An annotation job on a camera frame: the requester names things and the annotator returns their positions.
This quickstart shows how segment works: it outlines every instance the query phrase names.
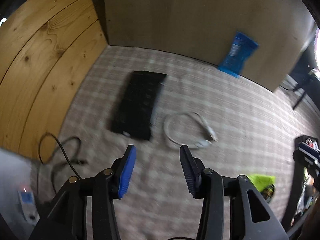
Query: beige wall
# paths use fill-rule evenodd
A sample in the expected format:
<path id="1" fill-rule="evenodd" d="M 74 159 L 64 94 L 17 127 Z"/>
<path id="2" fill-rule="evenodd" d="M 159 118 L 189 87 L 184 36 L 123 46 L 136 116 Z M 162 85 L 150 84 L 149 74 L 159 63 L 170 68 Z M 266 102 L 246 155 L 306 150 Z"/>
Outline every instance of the beige wall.
<path id="1" fill-rule="evenodd" d="M 301 0 L 105 0 L 110 45 L 219 64 L 236 31 L 260 44 L 241 75 L 273 91 L 297 61 L 313 18 Z"/>

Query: yellow-green towel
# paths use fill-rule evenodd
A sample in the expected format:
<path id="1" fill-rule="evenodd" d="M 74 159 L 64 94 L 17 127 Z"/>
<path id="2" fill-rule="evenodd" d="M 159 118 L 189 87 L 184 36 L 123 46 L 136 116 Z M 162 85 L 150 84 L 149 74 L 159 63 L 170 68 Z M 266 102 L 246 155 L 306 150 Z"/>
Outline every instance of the yellow-green towel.
<path id="1" fill-rule="evenodd" d="M 261 192 L 271 184 L 274 185 L 276 182 L 275 176 L 251 174 L 248 176 L 248 178 L 251 180 L 252 184 L 255 185 L 259 192 Z"/>

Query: black cable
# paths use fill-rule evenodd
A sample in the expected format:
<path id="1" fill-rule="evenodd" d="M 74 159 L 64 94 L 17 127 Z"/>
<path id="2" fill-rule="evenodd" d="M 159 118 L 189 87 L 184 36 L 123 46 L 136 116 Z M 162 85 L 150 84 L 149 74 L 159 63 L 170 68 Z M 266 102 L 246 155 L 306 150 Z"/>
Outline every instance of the black cable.
<path id="1" fill-rule="evenodd" d="M 67 161 L 66 163 L 63 162 L 63 163 L 58 163 L 58 164 L 56 164 L 56 165 L 52 168 L 52 171 L 51 171 L 51 184 L 52 184 L 52 188 L 53 188 L 55 194 L 57 194 L 57 191 L 56 191 L 55 186 L 54 186 L 54 178 L 55 178 L 56 173 L 57 173 L 59 170 L 61 170 L 65 165 L 68 164 L 68 165 L 70 166 L 70 168 L 73 170 L 73 172 L 76 174 L 76 176 L 78 176 L 79 179 L 82 179 L 81 176 L 76 172 L 76 170 L 74 169 L 74 167 L 73 167 L 72 164 L 80 164 L 80 165 L 82 165 L 82 164 L 87 164 L 87 161 L 86 161 L 86 160 L 77 160 L 77 157 L 78 157 L 78 155 L 79 155 L 79 153 L 80 153 L 80 147 L 81 147 L 81 140 L 80 140 L 79 137 L 71 136 L 71 137 L 65 139 L 64 141 L 60 142 L 52 133 L 48 133 L 48 132 L 47 132 L 47 133 L 45 133 L 45 134 L 41 137 L 41 139 L 40 139 L 40 141 L 39 141 L 39 146 L 38 146 L 38 156 L 39 156 L 39 160 L 40 160 L 40 162 L 41 162 L 42 164 L 45 164 L 45 163 L 42 161 L 42 158 L 41 158 L 40 147 L 41 147 L 41 143 L 42 143 L 43 139 L 44 139 L 45 137 L 47 137 L 47 136 L 53 137 L 53 138 L 56 140 L 56 142 L 58 143 L 58 147 L 56 147 L 56 148 L 54 149 L 51 157 L 49 158 L 49 160 L 48 160 L 46 163 L 49 163 L 49 162 L 52 160 L 54 154 L 55 154 L 59 149 L 61 149 L 61 151 L 62 151 L 62 153 L 63 153 L 63 155 L 64 155 L 64 157 L 65 157 L 65 159 L 66 159 L 66 161 Z M 76 140 L 78 145 L 77 145 L 75 154 L 73 155 L 73 157 L 71 158 L 71 161 L 70 161 L 70 160 L 68 159 L 68 156 L 67 156 L 64 148 L 63 148 L 63 145 L 65 145 L 67 142 L 69 142 L 69 141 L 71 141 L 71 140 Z M 39 195 L 39 172 L 40 172 L 40 166 L 41 166 L 41 164 L 39 165 L 39 167 L 38 167 L 38 172 L 37 172 L 37 196 Z"/>
<path id="2" fill-rule="evenodd" d="M 173 237 L 173 238 L 170 238 L 168 240 L 175 240 L 175 239 L 195 240 L 195 239 L 189 238 L 189 237 Z"/>
<path id="3" fill-rule="evenodd" d="M 288 88 L 285 88 L 285 87 L 283 87 L 283 86 L 279 86 L 279 87 L 282 87 L 283 89 L 285 89 L 285 90 L 287 90 L 287 91 L 293 91 L 293 89 L 288 89 Z"/>

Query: blue bag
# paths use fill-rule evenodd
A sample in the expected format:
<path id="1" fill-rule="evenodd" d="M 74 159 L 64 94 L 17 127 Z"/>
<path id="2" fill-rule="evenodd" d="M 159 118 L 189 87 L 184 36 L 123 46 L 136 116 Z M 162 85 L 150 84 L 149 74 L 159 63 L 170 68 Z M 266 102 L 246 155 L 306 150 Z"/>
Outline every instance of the blue bag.
<path id="1" fill-rule="evenodd" d="M 218 69 L 234 77 L 239 77 L 244 62 L 258 47 L 258 43 L 243 33 L 237 32 L 229 54 L 219 65 Z"/>

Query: wooden panel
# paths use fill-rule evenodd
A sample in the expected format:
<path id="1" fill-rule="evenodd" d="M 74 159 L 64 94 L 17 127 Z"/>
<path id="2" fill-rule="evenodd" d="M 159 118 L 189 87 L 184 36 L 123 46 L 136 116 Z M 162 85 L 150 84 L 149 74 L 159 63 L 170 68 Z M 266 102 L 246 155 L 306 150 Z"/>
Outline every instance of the wooden panel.
<path id="1" fill-rule="evenodd" d="M 77 0 L 44 24 L 19 52 L 0 84 L 0 144 L 18 152 L 36 95 L 71 43 L 97 20 L 92 0 Z"/>
<path id="2" fill-rule="evenodd" d="M 105 0 L 110 45 L 159 49 L 219 64 L 236 31 L 260 44 L 242 75 L 273 91 L 312 30 L 301 0 Z"/>
<path id="3" fill-rule="evenodd" d="M 28 0 L 0 28 L 0 83 L 10 64 L 41 26 L 76 0 Z"/>
<path id="4" fill-rule="evenodd" d="M 20 144 L 20 154 L 38 158 L 41 136 L 47 131 L 58 136 L 74 95 L 106 45 L 100 23 L 96 21 L 55 64 L 31 108 Z M 54 147 L 55 141 L 52 138 L 43 141 L 41 153 L 44 161 L 50 157 Z"/>

